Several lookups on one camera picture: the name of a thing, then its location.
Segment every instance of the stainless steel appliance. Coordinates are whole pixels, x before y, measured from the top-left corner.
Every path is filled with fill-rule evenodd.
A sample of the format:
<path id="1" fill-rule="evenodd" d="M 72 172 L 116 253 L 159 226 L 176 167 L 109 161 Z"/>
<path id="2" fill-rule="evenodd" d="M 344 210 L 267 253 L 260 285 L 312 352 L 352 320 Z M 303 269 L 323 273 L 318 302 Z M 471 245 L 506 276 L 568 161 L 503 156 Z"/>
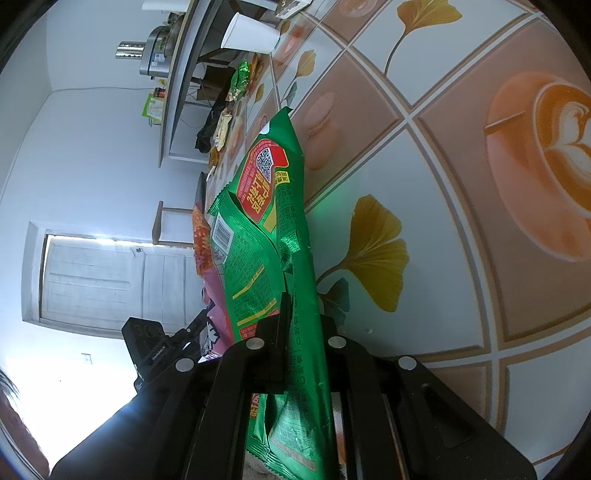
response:
<path id="1" fill-rule="evenodd" d="M 139 72 L 142 75 L 167 78 L 183 20 L 184 15 L 172 24 L 156 27 L 146 42 L 121 42 L 115 57 L 140 60 Z"/>

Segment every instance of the green foil wrapper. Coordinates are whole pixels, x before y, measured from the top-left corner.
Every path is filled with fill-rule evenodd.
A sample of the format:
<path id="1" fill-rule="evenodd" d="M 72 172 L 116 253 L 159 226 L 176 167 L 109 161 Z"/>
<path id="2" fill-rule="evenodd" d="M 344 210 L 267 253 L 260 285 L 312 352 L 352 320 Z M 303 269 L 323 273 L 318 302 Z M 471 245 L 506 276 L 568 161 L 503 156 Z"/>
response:
<path id="1" fill-rule="evenodd" d="M 226 97 L 228 102 L 237 102 L 244 96 L 246 93 L 246 87 L 248 87 L 249 78 L 250 70 L 248 67 L 248 62 L 246 60 L 242 60 L 234 72 L 234 75 L 232 75 L 230 89 L 228 91 L 228 96 Z"/>
<path id="2" fill-rule="evenodd" d="M 261 131 L 213 202 L 211 240 L 236 340 L 253 335 L 258 320 L 278 311 L 281 292 L 287 290 L 293 301 L 287 390 L 253 396 L 246 449 L 289 480 L 336 480 L 332 404 L 303 208 L 304 155 L 289 111 L 281 110 Z"/>

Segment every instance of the barcode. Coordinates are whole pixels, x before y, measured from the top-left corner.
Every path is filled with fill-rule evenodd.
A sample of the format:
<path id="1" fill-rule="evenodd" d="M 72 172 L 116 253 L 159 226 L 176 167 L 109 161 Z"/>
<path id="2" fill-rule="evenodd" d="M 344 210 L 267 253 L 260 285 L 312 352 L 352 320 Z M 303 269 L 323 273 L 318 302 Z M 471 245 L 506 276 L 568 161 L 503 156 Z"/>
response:
<path id="1" fill-rule="evenodd" d="M 256 167 L 263 174 L 269 183 L 271 183 L 271 167 L 273 166 L 273 157 L 271 149 L 266 148 L 256 156 Z"/>
<path id="2" fill-rule="evenodd" d="M 230 251 L 230 246 L 232 245 L 232 238 L 234 237 L 234 232 L 228 224 L 224 222 L 223 218 L 218 215 L 215 227 L 213 228 L 213 235 L 212 239 L 213 242 L 226 254 Z"/>

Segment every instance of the black trash bag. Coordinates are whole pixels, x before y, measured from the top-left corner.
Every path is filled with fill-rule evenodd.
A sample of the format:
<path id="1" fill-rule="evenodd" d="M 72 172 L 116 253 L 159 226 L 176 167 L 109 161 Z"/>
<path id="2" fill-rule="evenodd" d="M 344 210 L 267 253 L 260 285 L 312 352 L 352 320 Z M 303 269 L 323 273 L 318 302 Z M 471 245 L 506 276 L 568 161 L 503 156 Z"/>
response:
<path id="1" fill-rule="evenodd" d="M 228 95 L 228 90 L 230 89 L 231 83 L 232 75 L 228 77 L 226 84 L 217 96 L 216 102 L 213 104 L 213 107 L 207 116 L 205 125 L 203 125 L 203 128 L 197 134 L 195 148 L 197 148 L 201 153 L 209 153 L 209 151 L 212 149 L 212 137 L 216 132 L 217 122 L 219 121 L 220 115 L 226 109 L 226 105 L 228 104 L 226 97 Z"/>

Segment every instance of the qr code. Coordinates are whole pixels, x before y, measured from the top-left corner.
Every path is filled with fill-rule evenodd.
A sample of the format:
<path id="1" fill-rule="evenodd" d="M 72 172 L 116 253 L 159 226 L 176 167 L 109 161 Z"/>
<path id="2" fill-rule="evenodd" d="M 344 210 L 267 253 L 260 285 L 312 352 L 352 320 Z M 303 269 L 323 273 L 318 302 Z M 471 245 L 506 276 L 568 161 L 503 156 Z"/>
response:
<path id="1" fill-rule="evenodd" d="M 271 183 L 271 169 L 273 167 L 273 157 L 271 149 L 266 148 L 256 156 L 256 167 L 263 174 L 266 180 Z"/>

